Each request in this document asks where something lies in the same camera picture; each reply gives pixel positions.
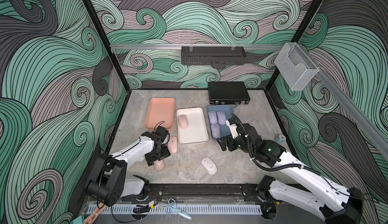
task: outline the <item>wireless mouse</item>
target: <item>wireless mouse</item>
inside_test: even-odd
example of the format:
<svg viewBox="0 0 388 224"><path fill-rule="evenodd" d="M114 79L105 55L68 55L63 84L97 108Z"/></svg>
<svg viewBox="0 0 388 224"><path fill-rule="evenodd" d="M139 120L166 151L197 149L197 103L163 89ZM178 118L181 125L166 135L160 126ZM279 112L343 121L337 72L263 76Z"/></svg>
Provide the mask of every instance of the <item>wireless mouse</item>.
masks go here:
<svg viewBox="0 0 388 224"><path fill-rule="evenodd" d="M176 136L172 136L168 141L167 148L171 154L176 154L178 151L178 139Z"/></svg>
<svg viewBox="0 0 388 224"><path fill-rule="evenodd" d="M214 139L221 138L220 125L211 124L210 129L211 129L211 137L213 137Z"/></svg>
<svg viewBox="0 0 388 224"><path fill-rule="evenodd" d="M154 169L156 170L156 171L159 171L159 170L162 170L164 168L164 160L162 159L162 160L156 160L155 162L154 162Z"/></svg>
<svg viewBox="0 0 388 224"><path fill-rule="evenodd" d="M208 174L215 174L217 172L217 166L215 165L215 163L209 159L208 157L206 158L203 158L202 161L201 161L201 164L202 166L205 168L206 172Z"/></svg>
<svg viewBox="0 0 388 224"><path fill-rule="evenodd" d="M220 125L226 124L226 115L224 111L217 111L217 118Z"/></svg>
<svg viewBox="0 0 388 224"><path fill-rule="evenodd" d="M208 111L208 116L209 116L209 123L210 124L216 124L218 122L216 111L214 111L214 110Z"/></svg>
<svg viewBox="0 0 388 224"><path fill-rule="evenodd" d="M189 127L189 123L187 122L187 117L186 115L179 115L178 116L178 121L179 121L179 127L182 129L186 129Z"/></svg>

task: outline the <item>pink tray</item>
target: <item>pink tray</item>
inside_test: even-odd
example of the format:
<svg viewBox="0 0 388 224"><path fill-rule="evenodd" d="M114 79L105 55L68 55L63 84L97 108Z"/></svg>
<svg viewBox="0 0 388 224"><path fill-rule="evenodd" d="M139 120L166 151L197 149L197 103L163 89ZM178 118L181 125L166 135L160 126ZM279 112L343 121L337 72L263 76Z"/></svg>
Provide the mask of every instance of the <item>pink tray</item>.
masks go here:
<svg viewBox="0 0 388 224"><path fill-rule="evenodd" d="M167 128L169 131L172 128L174 121L174 98L152 98L149 102L146 123L144 126L149 131L153 131L156 124L165 121L161 126Z"/></svg>

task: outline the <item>swirl pattern wallpaper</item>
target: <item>swirl pattern wallpaper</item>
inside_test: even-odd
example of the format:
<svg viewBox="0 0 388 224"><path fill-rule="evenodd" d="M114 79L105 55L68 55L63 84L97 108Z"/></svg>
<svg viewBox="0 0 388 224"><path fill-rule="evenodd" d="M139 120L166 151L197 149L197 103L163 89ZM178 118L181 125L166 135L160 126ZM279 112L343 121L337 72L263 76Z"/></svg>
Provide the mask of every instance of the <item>swirl pattern wallpaper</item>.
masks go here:
<svg viewBox="0 0 388 224"><path fill-rule="evenodd" d="M312 0L91 0L110 43L284 44ZM265 88L279 52L247 51L245 65L184 66L180 51L116 50L132 88Z"/></svg>
<svg viewBox="0 0 388 224"><path fill-rule="evenodd" d="M323 0L300 43L388 137L388 0ZM388 221L388 163L318 77L270 90L298 157L346 187L362 190L362 223Z"/></svg>
<svg viewBox="0 0 388 224"><path fill-rule="evenodd" d="M126 91L82 0L0 0L0 24L1 223L69 222Z"/></svg>

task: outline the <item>floor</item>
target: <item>floor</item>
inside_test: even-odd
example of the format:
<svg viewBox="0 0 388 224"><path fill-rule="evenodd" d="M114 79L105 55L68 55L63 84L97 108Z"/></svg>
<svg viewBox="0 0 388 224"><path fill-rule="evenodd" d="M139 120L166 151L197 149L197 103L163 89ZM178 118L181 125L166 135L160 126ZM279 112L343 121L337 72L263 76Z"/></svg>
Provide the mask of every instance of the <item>floor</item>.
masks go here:
<svg viewBox="0 0 388 224"><path fill-rule="evenodd" d="M262 90L250 90L250 103L239 105L234 110L243 123L254 126L262 139L274 140L282 134L274 113ZM176 111L183 108L201 107L204 110L209 140L201 145L178 145L178 152L164 159L164 168L160 171L149 167L146 161L136 162L129 168L127 176L137 174L150 183L163 184L241 184L259 183L264 175L272 176L284 183L295 183L287 175L277 172L266 172L259 169L241 150L222 151L219 144L211 139L206 107L209 105L207 90L133 90L127 108L119 125L110 153L117 152L133 143L146 131L144 122L147 117L149 101L155 97L175 99L174 125L171 136L177 136ZM201 165L201 160L209 157L217 166L217 173L208 174Z"/></svg>

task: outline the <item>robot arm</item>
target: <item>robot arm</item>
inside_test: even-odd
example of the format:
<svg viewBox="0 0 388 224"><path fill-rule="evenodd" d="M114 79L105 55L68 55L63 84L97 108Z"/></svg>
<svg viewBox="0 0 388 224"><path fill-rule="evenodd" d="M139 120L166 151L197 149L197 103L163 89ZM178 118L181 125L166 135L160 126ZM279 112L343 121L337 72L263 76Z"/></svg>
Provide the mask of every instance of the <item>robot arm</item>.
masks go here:
<svg viewBox="0 0 388 224"><path fill-rule="evenodd" d="M151 166L153 162L170 156L167 146L162 144L167 135L167 129L159 126L154 132L144 132L137 141L114 154L101 154L86 180L86 192L108 207L121 197L147 197L148 180L137 175L126 178L126 173L138 160L145 158Z"/></svg>
<svg viewBox="0 0 388 224"><path fill-rule="evenodd" d="M299 161L285 148L271 140L262 140L254 127L242 124L232 115L226 121L231 135L218 142L222 150L241 149L251 159L270 166L258 166L266 171L281 171L308 191L286 185L275 178L264 176L256 188L263 201L282 200L320 217L326 223L359 223L362 215L363 193L333 182Z"/></svg>

